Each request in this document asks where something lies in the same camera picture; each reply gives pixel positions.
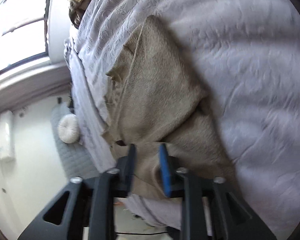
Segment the bright window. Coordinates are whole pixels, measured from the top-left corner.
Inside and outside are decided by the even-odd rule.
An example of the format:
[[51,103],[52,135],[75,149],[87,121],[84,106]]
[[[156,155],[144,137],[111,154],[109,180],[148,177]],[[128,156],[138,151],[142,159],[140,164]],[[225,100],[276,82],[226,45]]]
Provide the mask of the bright window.
[[50,0],[0,3],[0,74],[48,56]]

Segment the lavender plush bed blanket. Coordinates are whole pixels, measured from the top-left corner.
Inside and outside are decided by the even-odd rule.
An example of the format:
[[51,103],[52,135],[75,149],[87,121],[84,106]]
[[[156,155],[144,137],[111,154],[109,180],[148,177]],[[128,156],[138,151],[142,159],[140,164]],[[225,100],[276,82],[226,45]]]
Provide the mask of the lavender plush bed blanket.
[[208,86],[245,200],[278,239],[300,223],[300,15],[290,0],[91,0],[65,46],[82,139],[99,171],[106,73],[157,16]]

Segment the grey quilted headboard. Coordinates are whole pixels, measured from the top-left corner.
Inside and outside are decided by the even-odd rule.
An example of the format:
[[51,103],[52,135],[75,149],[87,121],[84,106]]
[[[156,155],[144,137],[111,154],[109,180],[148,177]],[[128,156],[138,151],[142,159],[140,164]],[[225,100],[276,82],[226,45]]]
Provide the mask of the grey quilted headboard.
[[66,178],[71,179],[75,176],[83,179],[98,177],[99,172],[94,166],[87,149],[79,142],[66,144],[58,136],[57,127],[60,120],[70,113],[70,109],[64,102],[57,104],[51,113],[53,137]]

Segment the round white cushion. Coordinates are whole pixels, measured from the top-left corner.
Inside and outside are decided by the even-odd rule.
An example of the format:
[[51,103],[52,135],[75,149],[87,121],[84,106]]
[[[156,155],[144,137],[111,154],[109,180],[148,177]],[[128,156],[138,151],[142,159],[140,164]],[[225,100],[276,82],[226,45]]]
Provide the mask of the round white cushion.
[[80,128],[78,118],[74,114],[67,114],[61,118],[57,126],[59,139],[66,144],[73,144],[79,140]]

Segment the tan knitted sweater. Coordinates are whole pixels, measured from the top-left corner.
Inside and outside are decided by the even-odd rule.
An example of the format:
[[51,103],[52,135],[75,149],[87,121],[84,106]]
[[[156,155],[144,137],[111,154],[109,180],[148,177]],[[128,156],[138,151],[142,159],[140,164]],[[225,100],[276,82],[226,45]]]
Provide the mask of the tan knitted sweater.
[[137,150],[132,192],[162,199],[159,145],[181,166],[237,186],[235,167],[217,133],[208,92],[164,25],[149,16],[130,35],[108,72],[103,137],[114,158]]

